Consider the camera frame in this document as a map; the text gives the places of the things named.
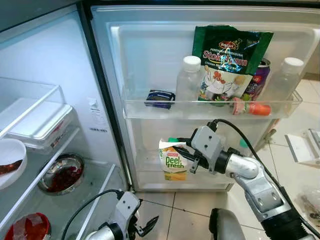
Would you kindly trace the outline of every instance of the red food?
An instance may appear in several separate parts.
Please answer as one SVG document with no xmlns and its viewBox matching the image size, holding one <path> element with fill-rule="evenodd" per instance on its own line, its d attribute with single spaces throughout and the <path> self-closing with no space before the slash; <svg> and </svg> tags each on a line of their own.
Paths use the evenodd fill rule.
<svg viewBox="0 0 320 240">
<path fill-rule="evenodd" d="M 65 190 L 72 186 L 80 178 L 81 174 L 82 170 L 77 169 L 75 166 L 64 168 L 55 174 L 51 187 L 47 191 L 56 193 Z"/>
<path fill-rule="evenodd" d="M 40 216 L 42 222 L 39 224 L 33 225 L 31 220 L 29 219 L 33 215 Z M 23 238 L 23 236 L 22 236 L 21 239 L 43 240 L 46 235 L 49 235 L 51 233 L 51 227 L 50 227 L 49 220 L 42 213 L 40 213 L 40 212 L 32 213 L 32 214 L 29 214 L 23 218 L 26 218 L 25 224 L 24 224 L 24 237 L 25 238 Z M 14 227 L 17 227 L 17 226 L 15 226 L 17 224 L 17 222 L 15 222 L 15 224 L 10 227 L 9 231 L 5 235 L 4 240 L 13 240 L 14 239 Z"/>
<path fill-rule="evenodd" d="M 11 173 L 19 168 L 22 160 L 16 161 L 8 165 L 0 165 L 0 175 Z"/>
</svg>

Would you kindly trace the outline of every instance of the white tile floor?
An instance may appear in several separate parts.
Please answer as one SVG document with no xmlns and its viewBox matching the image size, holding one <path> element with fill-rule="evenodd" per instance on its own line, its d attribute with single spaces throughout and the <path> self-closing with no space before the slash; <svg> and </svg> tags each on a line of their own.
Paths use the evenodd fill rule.
<svg viewBox="0 0 320 240">
<path fill-rule="evenodd" d="M 284 135 L 307 128 L 320 129 L 320 82 L 302 80 L 297 87 L 303 103 L 287 119 L 276 126 L 271 144 L 258 152 L 271 173 L 285 186 L 295 201 L 306 185 L 319 185 L 320 169 L 295 163 Z M 159 215 L 154 230 L 144 240 L 209 240 L 208 225 L 212 208 L 225 208 L 237 216 L 247 240 L 266 240 L 268 237 L 235 184 L 228 193 L 164 192 L 137 193 L 144 202 L 139 209 L 139 222 L 146 223 Z"/>
</svg>

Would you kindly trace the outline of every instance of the red bottle cap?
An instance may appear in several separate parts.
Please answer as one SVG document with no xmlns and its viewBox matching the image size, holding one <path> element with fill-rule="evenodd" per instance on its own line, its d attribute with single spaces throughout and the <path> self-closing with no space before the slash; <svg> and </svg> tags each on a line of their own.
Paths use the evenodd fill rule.
<svg viewBox="0 0 320 240">
<path fill-rule="evenodd" d="M 250 103 L 248 112 L 253 115 L 268 116 L 271 113 L 271 107 L 259 103 Z"/>
</svg>

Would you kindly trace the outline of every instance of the refrigerator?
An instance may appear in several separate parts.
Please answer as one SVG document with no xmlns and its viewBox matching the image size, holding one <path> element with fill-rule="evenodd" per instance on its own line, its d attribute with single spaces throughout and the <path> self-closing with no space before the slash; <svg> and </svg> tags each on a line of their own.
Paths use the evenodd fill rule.
<svg viewBox="0 0 320 240">
<path fill-rule="evenodd" d="M 306 64 L 320 40 L 316 2 L 93 1 L 30 18 L 0 32 L 0 111 L 19 98 L 34 100 L 22 107 L 2 135 L 44 102 L 72 106 L 74 119 L 50 153 L 28 150 L 23 174 L 0 190 L 1 239 L 15 221 L 36 212 L 48 217 L 51 237 L 59 239 L 69 217 L 106 189 L 230 190 L 231 178 L 201 167 L 196 174 L 188 172 L 185 181 L 165 180 L 159 140 L 189 138 L 194 129 L 222 118 L 258 147 L 276 120 L 289 117 L 302 102 L 299 93 L 287 101 L 267 102 L 280 110 L 257 116 L 232 115 L 228 106 L 210 102 L 174 101 L 169 110 L 150 107 L 145 104 L 148 92 L 176 91 L 182 59 L 192 53 L 196 26 L 274 32 L 264 56 L 271 62 L 270 76 L 285 57 Z M 217 133 L 225 149 L 239 149 L 241 138 L 233 129 L 221 124 Z M 83 157 L 83 182 L 65 195 L 42 192 L 38 181 L 60 154 L 68 152 Z M 67 239 L 84 239 L 108 219 L 116 202 L 112 195 L 95 200 L 74 219 Z"/>
</svg>

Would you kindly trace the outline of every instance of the plastic bottle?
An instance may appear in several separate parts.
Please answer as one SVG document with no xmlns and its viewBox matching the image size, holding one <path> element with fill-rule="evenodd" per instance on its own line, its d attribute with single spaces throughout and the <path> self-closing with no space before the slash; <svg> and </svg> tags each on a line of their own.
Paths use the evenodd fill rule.
<svg viewBox="0 0 320 240">
<path fill-rule="evenodd" d="M 300 82 L 299 72 L 304 62 L 295 57 L 286 57 L 281 70 L 276 72 L 259 100 L 285 101 L 296 89 Z"/>
<path fill-rule="evenodd" d="M 197 56 L 183 58 L 182 69 L 176 80 L 175 99 L 177 101 L 196 101 L 198 88 L 202 80 L 200 71 L 201 59 Z"/>
</svg>

